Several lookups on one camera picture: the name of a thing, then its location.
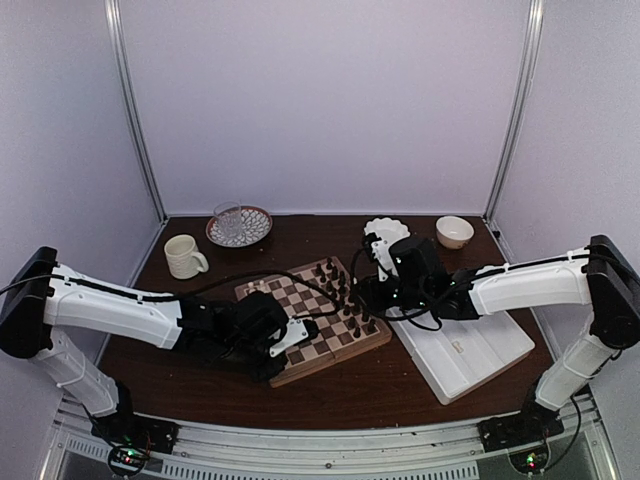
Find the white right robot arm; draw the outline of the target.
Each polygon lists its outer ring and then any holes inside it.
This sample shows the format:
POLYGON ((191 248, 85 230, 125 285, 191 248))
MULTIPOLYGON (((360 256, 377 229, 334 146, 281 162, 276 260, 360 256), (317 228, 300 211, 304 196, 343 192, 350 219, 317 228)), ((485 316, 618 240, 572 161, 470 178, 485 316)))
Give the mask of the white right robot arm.
POLYGON ((378 269, 356 291, 392 323, 436 398, 449 404, 505 371, 533 348, 509 319, 518 310, 583 313, 576 339, 535 381, 513 419, 535 440, 557 412, 617 353, 639 341, 639 276, 606 236, 559 256, 449 272, 433 243, 370 230, 363 249, 378 269))

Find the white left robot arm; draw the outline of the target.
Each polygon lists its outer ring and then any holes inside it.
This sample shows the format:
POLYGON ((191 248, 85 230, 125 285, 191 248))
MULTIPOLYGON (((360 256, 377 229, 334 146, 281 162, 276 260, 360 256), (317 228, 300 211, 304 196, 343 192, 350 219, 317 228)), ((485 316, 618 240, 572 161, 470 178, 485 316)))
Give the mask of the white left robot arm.
POLYGON ((123 444, 143 436, 142 419, 130 411, 126 388, 88 361, 64 328, 128 337, 206 361, 233 356, 259 381, 284 369, 288 348, 318 334, 313 321, 286 313, 268 293, 230 302, 120 287, 59 263, 56 249, 47 246, 1 293, 2 351, 40 363, 92 416, 105 417, 106 429, 123 444))

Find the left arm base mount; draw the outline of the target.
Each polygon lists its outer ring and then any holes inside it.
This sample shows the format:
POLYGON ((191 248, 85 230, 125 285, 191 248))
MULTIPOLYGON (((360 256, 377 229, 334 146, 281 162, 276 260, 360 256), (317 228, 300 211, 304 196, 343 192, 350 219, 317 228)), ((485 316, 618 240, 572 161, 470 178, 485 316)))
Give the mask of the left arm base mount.
POLYGON ((119 381, 115 385, 118 391, 115 412, 88 418, 91 433, 111 447, 107 455, 109 469, 118 477, 130 479, 142 472, 153 452, 173 452, 179 426, 172 421, 135 414, 129 389, 119 381))

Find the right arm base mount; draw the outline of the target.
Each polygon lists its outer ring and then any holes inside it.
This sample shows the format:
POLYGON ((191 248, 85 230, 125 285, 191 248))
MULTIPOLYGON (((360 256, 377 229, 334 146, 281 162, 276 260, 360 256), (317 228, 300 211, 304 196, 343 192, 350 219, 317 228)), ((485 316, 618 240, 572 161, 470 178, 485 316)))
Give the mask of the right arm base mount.
POLYGON ((582 427, 582 413, 575 395, 570 403, 577 415, 577 425, 564 450, 554 455, 549 445, 553 436, 565 432, 560 411, 551 411, 534 401, 534 388, 527 393, 519 412, 494 416, 477 424, 486 453, 508 450, 511 467, 528 479, 542 477, 561 463, 573 449, 582 427))

